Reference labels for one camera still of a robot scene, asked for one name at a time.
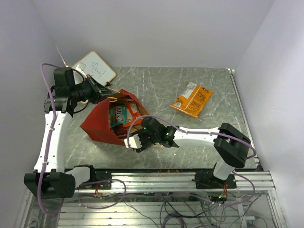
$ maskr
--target red paper bag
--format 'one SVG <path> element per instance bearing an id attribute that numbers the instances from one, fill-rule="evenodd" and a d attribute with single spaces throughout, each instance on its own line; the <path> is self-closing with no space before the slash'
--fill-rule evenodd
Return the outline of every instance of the red paper bag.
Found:
<path id="1" fill-rule="evenodd" d="M 122 98 L 133 99 L 136 102 L 140 113 L 142 115 L 148 114 L 134 94 L 131 94 L 123 89 L 121 89 L 119 92 L 120 93 L 117 93 L 112 97 L 116 97 L 118 100 Z M 110 99 L 107 98 L 96 105 L 80 127 L 94 141 L 124 146 L 123 140 L 119 139 L 110 128 L 109 111 Z"/>

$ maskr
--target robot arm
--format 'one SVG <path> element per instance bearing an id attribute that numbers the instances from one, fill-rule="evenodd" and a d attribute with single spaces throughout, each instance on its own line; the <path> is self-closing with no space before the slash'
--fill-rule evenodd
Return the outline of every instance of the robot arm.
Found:
<path id="1" fill-rule="evenodd" d="M 52 129 L 52 137 L 49 145 L 46 171 L 43 176 L 41 197 L 43 199 L 70 198 L 74 194 L 75 187 L 86 181 L 94 181 L 95 171 L 93 166 L 75 167 L 73 170 L 64 173 L 63 147 L 66 134 L 77 103 L 86 101 L 96 104 L 107 96 L 114 94 L 112 90 L 98 84 L 90 75 L 79 72 L 83 82 L 75 84 L 74 69 L 63 67 L 55 69 L 55 85 L 51 88 L 55 92 L 54 103 L 56 109 L 56 122 Z M 38 180 L 44 163 L 45 148 L 47 146 L 48 133 L 53 121 L 53 113 L 50 97 L 45 103 L 46 126 L 38 161 L 33 173 L 26 173 L 24 183 L 28 189 L 37 196 Z"/>
<path id="2" fill-rule="evenodd" d="M 213 168 L 213 176 L 218 181 L 225 181 L 235 168 L 243 168 L 247 159 L 249 148 L 227 137 L 211 134 L 199 134 L 199 132 L 223 133 L 251 143 L 248 137 L 228 123 L 213 129 L 189 129 L 179 127 L 178 131 L 172 126 L 165 127 L 155 118 L 146 117 L 141 122 L 143 127 L 130 138 L 130 146 L 137 152 L 141 152 L 152 144 L 159 143 L 165 147 L 181 147 L 185 145 L 214 146 L 221 156 L 221 160 Z"/>

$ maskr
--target cable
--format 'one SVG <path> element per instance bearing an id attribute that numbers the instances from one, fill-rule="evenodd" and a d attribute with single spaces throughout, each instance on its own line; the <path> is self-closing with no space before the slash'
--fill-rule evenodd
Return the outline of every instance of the cable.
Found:
<path id="1" fill-rule="evenodd" d="M 80 110 L 78 110 L 78 111 L 76 111 L 76 112 L 73 112 L 73 114 L 82 112 L 83 110 L 86 109 L 86 107 L 87 107 L 88 105 L 89 105 L 89 103 L 86 103 L 86 105 L 85 105 L 82 109 L 80 109 Z"/>
<path id="2" fill-rule="evenodd" d="M 47 135 L 48 137 L 47 137 L 47 142 L 46 142 L 46 149 L 45 149 L 45 152 L 44 152 L 42 169 L 41 169 L 41 172 L 40 172 L 40 176 L 39 176 L 39 180 L 38 180 L 38 186 L 37 186 L 37 200 L 38 200 L 38 204 L 39 204 L 39 207 L 42 210 L 42 212 L 45 213 L 46 215 L 51 215 L 52 216 L 52 215 L 56 215 L 56 214 L 59 213 L 59 211 L 61 210 L 61 207 L 63 205 L 64 199 L 61 200 L 60 205 L 59 205 L 57 210 L 48 211 L 44 207 L 44 205 L 42 203 L 42 198 L 41 198 L 42 180 L 43 180 L 43 176 L 44 176 L 44 173 L 46 171 L 46 168 L 47 168 L 48 152 L 49 152 L 49 147 L 50 147 L 50 143 L 51 143 L 51 137 L 52 137 L 53 129 L 54 129 L 55 122 L 56 122 L 56 119 L 57 119 L 54 97 L 53 97 L 51 88 L 48 84 L 47 78 L 45 76 L 43 66 L 51 66 L 51 67 L 56 67 L 56 68 L 60 68 L 60 67 L 56 66 L 56 65 L 53 65 L 53 64 L 49 64 L 49 63 L 43 63 L 43 64 L 40 65 L 40 71 L 42 73 L 42 78 L 43 78 L 44 83 L 46 84 L 48 95 L 49 95 L 50 101 L 51 101 L 51 106 L 52 106 L 52 111 L 53 111 L 53 120 L 52 120 L 50 130 L 49 130 L 48 135 Z"/>
<path id="3" fill-rule="evenodd" d="M 100 180 L 100 181 L 82 183 L 82 184 L 80 184 L 80 186 L 92 185 L 92 184 L 99 184 L 99 183 L 105 183 L 105 182 L 108 182 L 108 181 L 119 181 L 119 182 L 121 182 L 121 183 L 123 184 L 123 186 L 124 186 L 124 192 L 123 192 L 122 196 L 120 197 L 120 199 L 119 199 L 117 202 L 115 202 L 115 203 L 113 203 L 113 204 L 111 204 L 111 205 L 109 205 L 109 206 L 105 206 L 105 207 L 90 207 L 90 206 L 87 206 L 87 205 L 85 205 L 85 204 L 83 204 L 83 203 L 81 202 L 81 198 L 82 198 L 82 196 L 84 196 L 84 195 L 81 195 L 81 196 L 78 198 L 79 205 L 82 206 L 82 207 L 85 207 L 85 208 L 89 208 L 89 209 L 106 209 L 106 208 L 113 207 L 113 206 L 115 206 L 116 204 L 118 204 L 119 202 L 121 202 L 121 201 L 124 199 L 125 194 L 126 194 L 126 191 L 127 191 L 127 186 L 126 186 L 126 184 L 125 184 L 122 180 L 119 180 L 119 179 L 107 179 L 107 180 Z"/>
<path id="4" fill-rule="evenodd" d="M 167 211 L 167 209 L 166 209 L 166 204 L 169 204 L 170 205 L 170 207 L 174 210 L 174 212 L 177 214 L 177 215 L 175 215 L 174 217 L 184 217 L 184 218 L 186 218 L 186 219 L 192 219 L 192 218 L 202 218 L 203 216 L 199 216 L 199 215 L 201 215 L 201 214 L 203 214 L 203 212 L 201 212 L 201 213 L 199 213 L 199 214 L 195 214 L 195 216 L 187 216 L 187 215 L 182 215 L 182 214 L 180 214 L 168 201 L 165 203 L 165 205 L 164 205 L 164 208 L 165 208 L 165 211 L 167 212 L 167 214 L 168 215 L 171 215 L 171 216 L 173 216 L 172 214 L 170 214 L 168 211 Z"/>
<path id="5" fill-rule="evenodd" d="M 170 219 L 174 219 L 174 218 L 177 219 L 180 222 L 180 228 L 187 228 L 187 225 L 186 225 L 185 221 L 182 218 L 180 218 L 180 217 L 174 217 L 174 216 L 170 216 L 170 215 L 167 215 L 165 217 L 165 219 L 162 222 L 162 227 L 165 228 L 167 222 Z"/>
<path id="6" fill-rule="evenodd" d="M 116 97 L 107 96 L 106 98 L 109 98 L 109 99 L 110 99 L 110 103 L 118 101 L 118 99 L 117 99 Z"/>
<path id="7" fill-rule="evenodd" d="M 161 206 L 161 210 L 160 210 L 160 225 L 161 225 L 161 227 L 162 228 L 165 228 L 164 226 L 163 226 L 163 224 L 162 224 L 162 208 L 164 208 L 165 207 L 165 205 L 166 205 L 166 203 L 169 203 L 168 202 L 168 199 L 170 198 L 170 197 L 174 197 L 173 195 L 167 195 L 167 198 L 166 198 L 166 200 L 164 201 L 164 203 L 162 204 L 162 206 Z M 176 218 L 176 219 L 180 219 L 180 218 L 182 218 L 182 217 L 180 217 L 180 213 L 179 212 L 177 212 L 175 209 L 174 209 L 174 207 L 172 207 L 172 209 L 175 211 L 175 213 L 176 214 L 170 214 L 170 213 L 168 213 L 167 211 L 167 214 L 168 214 L 168 216 L 169 217 L 174 217 L 174 218 Z M 218 226 L 216 226 L 216 225 L 214 225 L 214 224 L 212 224 L 212 222 L 211 222 L 211 220 L 208 218 L 208 216 L 207 216 L 207 214 L 206 214 L 206 212 L 203 210 L 203 212 L 202 213 L 204 213 L 205 214 L 205 216 L 206 216 L 206 219 L 208 220 L 208 222 L 210 223 L 210 225 L 212 226 L 212 227 L 218 227 Z M 204 218 L 203 216 L 201 216 L 201 217 L 199 217 L 198 215 L 200 215 L 200 214 L 197 214 L 197 215 L 195 215 L 195 216 L 184 216 L 185 218 Z"/>
<path id="8" fill-rule="evenodd" d="M 188 203 L 184 202 L 184 204 L 186 204 L 187 207 L 193 212 L 193 214 L 196 215 L 195 211 L 192 209 L 192 207 L 190 207 L 190 205 Z M 202 225 L 204 225 L 203 221 L 199 217 L 197 217 L 197 219 Z"/>
<path id="9" fill-rule="evenodd" d="M 206 227 L 219 227 L 217 225 L 205 225 Z"/>
<path id="10" fill-rule="evenodd" d="M 154 220 L 153 220 L 152 218 L 150 218 L 150 217 L 148 217 L 148 216 L 145 216 L 144 214 L 142 214 L 140 211 L 138 211 L 138 210 L 137 210 L 136 208 L 134 208 L 133 206 L 128 205 L 125 201 L 124 201 L 124 203 L 125 203 L 127 206 L 129 206 L 130 208 L 133 208 L 134 210 L 136 210 L 140 215 L 146 217 L 147 219 L 150 219 L 150 220 L 156 225 L 156 227 L 158 228 L 158 225 L 156 224 L 156 222 L 154 222 Z"/>
<path id="11" fill-rule="evenodd" d="M 202 209 L 203 209 L 203 212 L 204 212 L 204 215 L 206 216 L 206 219 L 208 220 L 208 222 L 209 222 L 209 224 L 211 225 L 211 226 L 214 226 L 214 227 L 218 227 L 217 225 L 214 225 L 212 222 L 211 222 L 211 219 L 209 218 L 209 217 L 212 217 L 212 218 L 214 218 L 212 215 L 211 216 L 207 216 L 207 214 L 206 214 L 206 212 L 205 212 L 205 210 L 209 213 L 211 210 L 213 210 L 214 208 L 216 207 L 216 205 L 214 206 L 214 207 L 212 207 L 212 206 L 208 206 L 208 208 L 206 209 L 203 205 L 202 205 Z"/>
<path id="12" fill-rule="evenodd" d="M 249 207 L 247 208 L 247 210 L 244 212 L 244 214 L 242 216 L 239 216 L 230 226 L 229 228 L 237 221 L 239 220 L 240 218 L 242 218 L 242 221 L 241 221 L 241 225 L 242 225 L 242 222 L 243 222 L 243 218 L 244 216 L 246 215 L 246 213 L 249 211 L 250 207 L 252 206 L 252 204 L 257 201 L 262 195 L 259 195 L 257 198 L 255 198 L 254 201 L 252 201 L 252 203 L 249 205 Z"/>
<path id="13" fill-rule="evenodd" d="M 223 133 L 217 133 L 217 132 L 198 132 L 198 131 L 185 131 L 177 126 L 175 126 L 174 124 L 170 123 L 168 120 L 162 118 L 162 117 L 159 117 L 159 116 L 156 116 L 156 115 L 142 115 L 142 116 L 138 116 L 131 124 L 129 130 L 128 130 L 128 134 L 127 134 L 127 142 L 128 142 L 128 148 L 131 148 L 130 146 L 130 134 L 131 134 L 131 129 L 133 127 L 133 125 L 136 123 L 136 121 L 138 121 L 139 119 L 143 119 L 143 118 L 146 118 L 146 117 L 153 117 L 153 118 L 157 118 L 157 119 L 160 119 L 164 122 L 166 122 L 167 124 L 171 125 L 172 127 L 174 127 L 176 130 L 180 131 L 180 132 L 183 132 L 183 133 L 191 133 L 191 134 L 210 134 L 210 135 L 219 135 L 219 136 L 222 136 L 222 137 L 225 137 L 225 138 L 229 138 L 229 139 L 232 139 L 234 141 L 237 141 L 247 147 L 249 147 L 250 149 L 252 149 L 253 151 L 253 154 L 248 156 L 247 159 L 249 158 L 253 158 L 256 156 L 257 154 L 257 151 L 255 150 L 254 147 L 252 147 L 249 143 L 237 138 L 237 137 L 234 137 L 234 136 L 231 136 L 231 135 L 227 135 L 227 134 L 223 134 Z"/>
<path id="14" fill-rule="evenodd" d="M 120 93 L 118 90 L 116 90 L 116 89 L 112 89 L 112 88 L 110 88 L 110 87 L 108 87 L 108 89 L 110 89 L 110 90 L 112 90 L 112 91 L 114 91 L 114 92 L 117 92 L 118 94 Z"/>
<path id="15" fill-rule="evenodd" d="M 267 225 L 266 220 L 264 218 L 261 218 L 261 217 L 258 217 L 258 216 L 256 216 L 256 218 L 257 219 L 262 219 L 265 222 L 266 228 L 268 228 L 268 225 Z"/>
<path id="16" fill-rule="evenodd" d="M 80 76 L 82 77 L 82 82 L 85 81 L 85 77 L 84 77 L 78 70 L 72 68 L 72 71 L 75 71 L 75 72 L 77 72 L 78 74 L 80 74 Z"/>
<path id="17" fill-rule="evenodd" d="M 226 221 L 226 212 L 225 212 L 225 208 L 223 208 L 223 210 L 222 210 L 222 214 L 221 214 L 221 218 L 223 217 L 223 213 L 225 213 L 225 215 L 224 215 L 224 220 L 222 221 L 219 221 L 219 227 L 220 227 L 220 225 L 222 224 L 222 222 L 225 222 Z"/>

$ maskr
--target black mounting bracket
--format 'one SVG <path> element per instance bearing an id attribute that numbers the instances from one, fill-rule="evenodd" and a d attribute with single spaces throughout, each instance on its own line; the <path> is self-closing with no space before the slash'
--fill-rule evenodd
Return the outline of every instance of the black mounting bracket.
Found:
<path id="1" fill-rule="evenodd" d="M 40 173 L 26 173 L 23 182 L 27 188 L 37 197 L 38 180 Z M 72 175 L 63 172 L 44 173 L 41 198 L 42 199 L 57 199 L 71 198 L 75 191 L 75 178 Z"/>
<path id="2" fill-rule="evenodd" d="M 104 180 L 108 180 L 108 179 L 112 179 L 112 174 L 109 173 L 108 171 L 97 171 L 96 172 L 96 181 L 104 181 Z M 111 189 L 111 185 L 112 185 L 111 181 L 104 182 L 99 185 L 99 189 L 100 190 L 109 190 L 109 189 Z"/>
<path id="3" fill-rule="evenodd" d="M 230 174 L 226 180 L 220 180 L 213 177 L 213 170 L 203 170 L 195 174 L 195 182 L 197 189 L 223 189 L 224 184 L 227 184 L 228 189 L 237 187 L 236 179 L 233 174 Z"/>
<path id="4" fill-rule="evenodd" d="M 220 133 L 234 136 L 248 144 L 251 143 L 248 137 L 231 124 L 222 123 L 218 129 Z M 245 166 L 249 148 L 244 144 L 235 140 L 229 140 L 224 136 L 218 136 L 214 140 L 214 147 L 226 164 L 236 168 L 243 168 Z"/>

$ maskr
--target black cable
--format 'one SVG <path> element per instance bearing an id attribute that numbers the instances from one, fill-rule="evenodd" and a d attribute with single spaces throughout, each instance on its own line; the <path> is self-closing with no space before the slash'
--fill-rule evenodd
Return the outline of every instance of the black cable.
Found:
<path id="1" fill-rule="evenodd" d="M 72 69 L 72 71 L 75 71 L 75 72 L 77 72 L 78 74 L 80 74 L 80 76 L 82 77 L 82 82 L 85 81 L 85 77 L 84 77 L 78 70 Z"/>
<path id="2" fill-rule="evenodd" d="M 154 222 L 154 220 L 153 220 L 152 218 L 150 218 L 150 217 L 148 217 L 148 216 L 145 216 L 144 214 L 142 214 L 141 212 L 139 212 L 139 211 L 138 211 L 136 208 L 134 208 L 133 206 L 128 205 L 125 201 L 124 201 L 124 203 L 125 203 L 128 207 L 130 207 L 130 208 L 136 210 L 140 215 L 146 217 L 147 219 L 150 219 L 150 220 L 156 225 L 156 227 L 158 228 L 158 225 L 156 224 L 156 222 Z"/>
<path id="3" fill-rule="evenodd" d="M 258 217 L 258 216 L 256 216 L 256 218 L 257 219 L 262 219 L 265 222 L 266 228 L 268 228 L 268 225 L 267 225 L 266 220 L 264 218 L 261 218 L 261 217 Z"/>
<path id="4" fill-rule="evenodd" d="M 256 197 L 256 199 L 254 201 L 252 201 L 252 203 L 249 205 L 249 207 L 247 208 L 247 210 L 245 211 L 245 213 L 242 215 L 242 216 L 239 216 L 228 228 L 230 228 L 237 220 L 239 220 L 240 218 L 242 218 L 242 221 L 241 221 L 241 225 L 242 225 L 242 222 L 243 222 L 243 218 L 244 216 L 246 215 L 246 213 L 249 211 L 250 207 L 252 206 L 252 204 L 257 201 L 258 198 L 260 198 L 262 195 L 259 195 L 258 197 Z"/>
<path id="5" fill-rule="evenodd" d="M 82 108 L 82 109 L 80 109 L 80 110 L 78 110 L 78 111 L 76 111 L 76 112 L 73 112 L 73 114 L 76 114 L 76 113 L 80 113 L 80 112 L 82 112 L 83 110 L 85 110 L 86 109 L 86 107 L 89 105 L 89 102 L 88 103 L 86 103 L 86 105 Z"/>
<path id="6" fill-rule="evenodd" d="M 166 203 L 168 203 L 168 204 L 170 205 L 170 207 L 175 211 L 175 213 L 176 213 L 177 215 L 170 214 L 170 213 L 167 211 L 167 209 L 166 209 Z M 176 210 L 168 201 L 165 202 L 164 207 L 165 207 L 166 213 L 167 213 L 168 215 L 172 216 L 172 217 L 176 217 L 176 218 L 183 217 L 183 218 L 186 218 L 186 219 L 203 218 L 203 217 L 204 217 L 204 216 L 199 216 L 199 215 L 203 214 L 203 212 L 201 212 L 201 213 L 199 213 L 199 214 L 197 214 L 197 215 L 195 215 L 195 216 L 182 215 L 182 214 L 180 214 L 180 213 L 179 213 L 179 212 L 178 212 L 178 211 L 177 211 L 177 210 Z"/>

